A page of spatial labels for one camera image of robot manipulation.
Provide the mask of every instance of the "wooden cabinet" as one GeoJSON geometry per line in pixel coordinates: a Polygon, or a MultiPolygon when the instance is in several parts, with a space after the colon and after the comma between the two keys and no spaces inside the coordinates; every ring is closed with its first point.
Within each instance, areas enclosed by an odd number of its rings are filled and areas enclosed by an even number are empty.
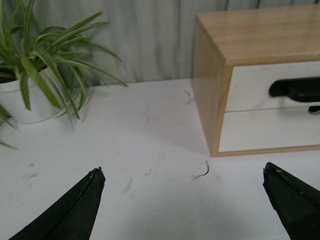
{"type": "Polygon", "coordinates": [[[319,5],[198,14],[193,91],[212,156],[320,149],[320,102],[269,95],[318,76],[319,5]]]}

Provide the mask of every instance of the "white table surface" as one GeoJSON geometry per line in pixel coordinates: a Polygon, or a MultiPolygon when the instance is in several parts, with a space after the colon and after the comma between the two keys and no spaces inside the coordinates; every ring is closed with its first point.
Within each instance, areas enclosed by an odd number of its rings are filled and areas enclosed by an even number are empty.
{"type": "Polygon", "coordinates": [[[91,240],[288,240],[263,167],[320,189],[320,151],[211,158],[190,79],[90,92],[74,130],[66,117],[0,127],[18,147],[0,147],[1,240],[99,166],[106,181],[91,240]],[[209,173],[194,179],[206,160],[209,173]]]}

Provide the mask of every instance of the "green leaf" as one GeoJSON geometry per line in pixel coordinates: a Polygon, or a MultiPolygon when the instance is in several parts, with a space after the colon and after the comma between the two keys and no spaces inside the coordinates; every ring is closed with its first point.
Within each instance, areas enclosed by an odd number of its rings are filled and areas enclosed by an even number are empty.
{"type": "Polygon", "coordinates": [[[96,23],[93,23],[93,24],[90,24],[90,25],[87,25],[87,26],[80,27],[80,28],[75,29],[75,30],[73,30],[71,32],[64,31],[61,34],[61,37],[58,38],[55,42],[53,42],[52,46],[48,48],[48,52],[51,52],[52,48],[59,48],[61,44],[65,43],[65,41],[68,41],[69,39],[73,38],[74,36],[84,32],[86,30],[89,30],[89,29],[92,29],[92,28],[96,28],[96,27],[99,27],[99,26],[105,25],[105,24],[107,24],[107,22],[96,22],[96,23]]]}
{"type": "Polygon", "coordinates": [[[34,52],[45,63],[45,65],[47,65],[53,71],[54,75],[59,80],[59,83],[60,83],[60,85],[61,85],[61,87],[63,89],[63,92],[67,95],[67,98],[70,101],[70,104],[71,104],[71,106],[72,106],[72,108],[74,110],[74,113],[75,113],[76,117],[78,119],[80,119],[79,113],[77,111],[76,104],[73,101],[73,98],[72,98],[71,94],[69,93],[69,90],[68,90],[68,88],[66,86],[66,83],[62,79],[60,73],[58,72],[58,69],[56,68],[54,61],[50,57],[50,54],[46,50],[43,50],[43,49],[38,49],[38,50],[36,50],[34,52]]]}
{"type": "Polygon", "coordinates": [[[0,145],[5,146],[5,147],[10,148],[10,149],[14,149],[14,150],[18,149],[18,148],[14,147],[14,146],[11,146],[11,145],[3,142],[3,141],[0,141],[0,145]]]}
{"type": "Polygon", "coordinates": [[[14,10],[13,10],[13,13],[11,15],[11,18],[10,18],[10,23],[9,23],[9,29],[11,29],[11,33],[13,33],[12,29],[13,29],[13,25],[15,23],[15,20],[16,20],[16,15],[17,15],[17,12],[20,8],[20,6],[22,5],[22,1],[23,0],[19,0],[18,3],[16,4],[14,10]]]}
{"type": "Polygon", "coordinates": [[[28,86],[28,75],[25,71],[23,71],[21,73],[19,83],[20,83],[20,91],[22,94],[22,99],[23,99],[25,108],[31,111],[29,86],[28,86]]]}
{"type": "Polygon", "coordinates": [[[32,8],[35,3],[35,0],[29,0],[28,5],[26,7],[24,22],[23,22],[23,38],[24,38],[24,49],[27,50],[29,48],[29,28],[30,28],[30,18],[32,13],[32,8]]]}
{"type": "Polygon", "coordinates": [[[14,70],[14,69],[15,69],[14,66],[0,64],[0,70],[14,70]]]}
{"type": "Polygon", "coordinates": [[[0,119],[15,129],[16,127],[8,120],[10,117],[10,114],[0,106],[0,119]]]}
{"type": "Polygon", "coordinates": [[[70,108],[69,108],[69,106],[67,104],[67,101],[65,99],[65,96],[64,96],[63,92],[60,91],[60,89],[57,87],[56,83],[46,74],[46,72],[43,72],[43,74],[46,75],[47,79],[50,81],[51,85],[54,87],[54,89],[55,89],[56,93],[58,94],[59,98],[62,100],[63,105],[65,107],[65,111],[64,111],[64,113],[62,115],[64,115],[65,113],[68,114],[71,126],[74,129],[75,128],[74,127],[74,123],[73,123],[72,118],[71,118],[72,114],[70,113],[70,108]]]}
{"type": "Polygon", "coordinates": [[[78,83],[80,85],[80,101],[79,101],[79,104],[78,104],[78,108],[77,110],[79,111],[83,105],[85,104],[86,102],[86,91],[85,91],[85,87],[83,85],[83,79],[82,79],[82,74],[80,73],[80,71],[76,68],[76,67],[73,67],[73,66],[69,66],[71,71],[73,72],[74,76],[76,77],[76,79],[78,80],[78,83]]]}
{"type": "Polygon", "coordinates": [[[85,39],[86,37],[85,36],[79,36],[79,37],[75,37],[75,38],[72,38],[70,40],[66,40],[65,42],[63,42],[59,48],[63,49],[65,47],[68,47],[72,44],[76,44],[77,42],[80,42],[82,39],[85,39]]]}
{"type": "Polygon", "coordinates": [[[103,51],[105,51],[106,53],[108,53],[108,54],[110,54],[110,55],[112,55],[112,56],[114,56],[115,58],[117,58],[120,62],[124,62],[117,54],[115,54],[113,51],[111,51],[111,50],[109,50],[109,49],[107,49],[106,47],[104,47],[104,46],[102,46],[102,45],[100,45],[100,44],[98,44],[98,43],[94,43],[94,42],[92,42],[92,41],[90,41],[90,40],[88,40],[88,39],[83,39],[83,40],[81,40],[82,42],[84,42],[84,43],[86,43],[87,45],[89,45],[89,46],[91,46],[91,47],[95,47],[95,48],[98,48],[98,49],[101,49],[101,50],[103,50],[103,51]]]}
{"type": "Polygon", "coordinates": [[[4,2],[3,0],[0,0],[0,39],[1,42],[5,41],[5,26],[4,26],[4,22],[3,19],[6,17],[5,15],[5,11],[3,9],[4,7],[4,2]]]}
{"type": "Polygon", "coordinates": [[[86,51],[66,51],[58,54],[59,56],[68,56],[72,57],[73,55],[86,55],[86,56],[92,56],[91,52],[86,51]]]}
{"type": "Polygon", "coordinates": [[[8,48],[8,45],[3,44],[2,42],[0,42],[0,56],[7,66],[21,65],[19,58],[13,54],[12,49],[8,48]]]}
{"type": "Polygon", "coordinates": [[[0,78],[3,79],[16,79],[15,75],[6,72],[0,72],[0,78]]]}
{"type": "Polygon", "coordinates": [[[81,28],[82,26],[86,25],[87,23],[89,23],[90,21],[92,21],[93,19],[95,19],[97,16],[101,15],[102,11],[99,11],[91,16],[88,16],[87,18],[77,22],[76,24],[72,25],[71,27],[68,27],[63,34],[69,34],[75,30],[78,30],[79,28],[81,28]]]}
{"type": "Polygon", "coordinates": [[[51,43],[53,43],[55,41],[55,38],[53,38],[53,37],[55,37],[55,36],[56,37],[60,36],[60,34],[51,32],[51,33],[45,33],[45,34],[39,35],[38,38],[33,42],[32,49],[39,48],[41,45],[48,42],[48,40],[50,38],[52,39],[51,43]]]}
{"type": "Polygon", "coordinates": [[[13,28],[10,29],[10,33],[11,33],[11,34],[14,34],[15,32],[17,32],[17,31],[19,31],[19,30],[21,30],[21,29],[23,29],[23,28],[24,28],[23,25],[15,26],[15,27],[13,27],[13,28]]]}
{"type": "Polygon", "coordinates": [[[77,66],[77,67],[80,67],[80,68],[84,68],[84,69],[87,69],[87,70],[97,70],[113,79],[115,79],[116,81],[118,81],[120,84],[124,85],[124,86],[128,86],[126,83],[124,83],[123,81],[121,81],[119,78],[117,78],[116,76],[112,75],[111,73],[103,70],[101,67],[98,67],[97,65],[95,64],[92,64],[90,62],[87,62],[87,61],[83,61],[83,60],[80,60],[78,58],[71,58],[71,57],[68,57],[68,58],[59,58],[59,57],[56,57],[55,59],[56,62],[61,62],[61,63],[66,63],[66,64],[70,64],[72,66],[77,66]]]}
{"type": "Polygon", "coordinates": [[[48,26],[47,28],[43,29],[39,33],[39,36],[44,35],[44,34],[48,34],[48,33],[61,34],[61,32],[64,30],[66,30],[66,28],[62,27],[62,26],[48,26]]]}
{"type": "Polygon", "coordinates": [[[40,76],[38,70],[35,68],[35,66],[32,65],[32,63],[29,61],[29,59],[24,56],[23,54],[20,55],[21,62],[23,64],[23,67],[25,68],[27,74],[32,78],[34,83],[38,86],[38,88],[43,92],[43,94],[46,96],[46,98],[49,100],[49,102],[57,108],[62,108],[49,88],[48,84],[45,82],[45,80],[40,76]]]}

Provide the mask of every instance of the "white drawer front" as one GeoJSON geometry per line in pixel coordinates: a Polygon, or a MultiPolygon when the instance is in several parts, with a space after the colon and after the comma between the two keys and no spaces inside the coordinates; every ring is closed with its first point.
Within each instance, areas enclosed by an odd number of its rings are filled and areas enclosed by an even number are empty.
{"type": "Polygon", "coordinates": [[[236,66],[232,71],[226,112],[320,105],[320,102],[302,103],[288,97],[269,96],[269,87],[276,80],[319,76],[320,61],[236,66]]]}
{"type": "Polygon", "coordinates": [[[307,107],[227,112],[219,152],[320,145],[320,115],[307,107]]]}

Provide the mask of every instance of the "gray curtain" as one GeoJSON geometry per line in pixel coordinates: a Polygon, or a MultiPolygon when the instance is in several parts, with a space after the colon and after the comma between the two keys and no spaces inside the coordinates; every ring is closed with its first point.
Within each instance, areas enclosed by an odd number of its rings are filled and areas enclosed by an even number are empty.
{"type": "Polygon", "coordinates": [[[94,52],[93,61],[126,83],[192,77],[197,13],[312,4],[314,0],[38,0],[41,28],[70,26],[98,11],[107,27],[92,40],[116,52],[123,63],[94,52]]]}

